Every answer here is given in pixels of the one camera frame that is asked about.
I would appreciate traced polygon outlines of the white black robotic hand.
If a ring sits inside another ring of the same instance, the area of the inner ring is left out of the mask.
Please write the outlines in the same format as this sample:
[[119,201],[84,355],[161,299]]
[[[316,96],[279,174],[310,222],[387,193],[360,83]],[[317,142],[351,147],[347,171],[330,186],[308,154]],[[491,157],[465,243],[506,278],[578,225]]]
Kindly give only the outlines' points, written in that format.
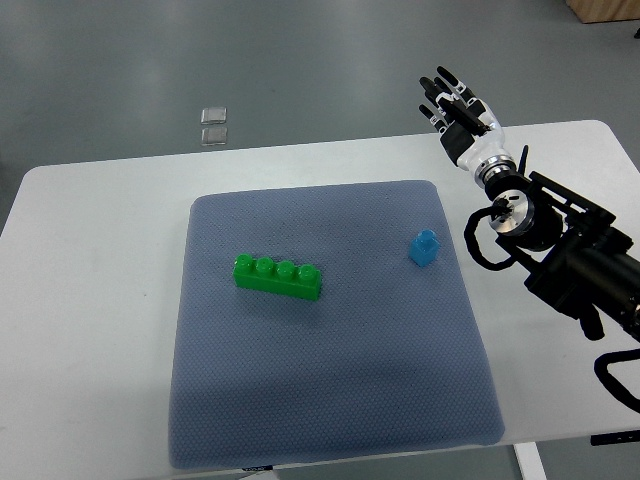
[[435,78],[422,77],[419,84],[427,100],[419,110],[439,134],[454,166],[470,173],[481,187],[491,176],[515,168],[496,115],[469,86],[442,66]]

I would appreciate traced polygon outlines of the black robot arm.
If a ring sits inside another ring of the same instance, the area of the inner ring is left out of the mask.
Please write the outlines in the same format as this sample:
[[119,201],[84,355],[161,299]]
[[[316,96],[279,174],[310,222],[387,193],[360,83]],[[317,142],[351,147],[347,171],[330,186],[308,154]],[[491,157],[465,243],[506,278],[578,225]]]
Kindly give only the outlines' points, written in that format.
[[639,262],[629,254],[632,239],[614,228],[611,212],[525,167],[505,155],[479,163],[474,175],[492,203],[467,221],[469,254],[490,271],[520,264],[529,292],[577,320],[588,339],[603,338],[602,313],[637,338]]

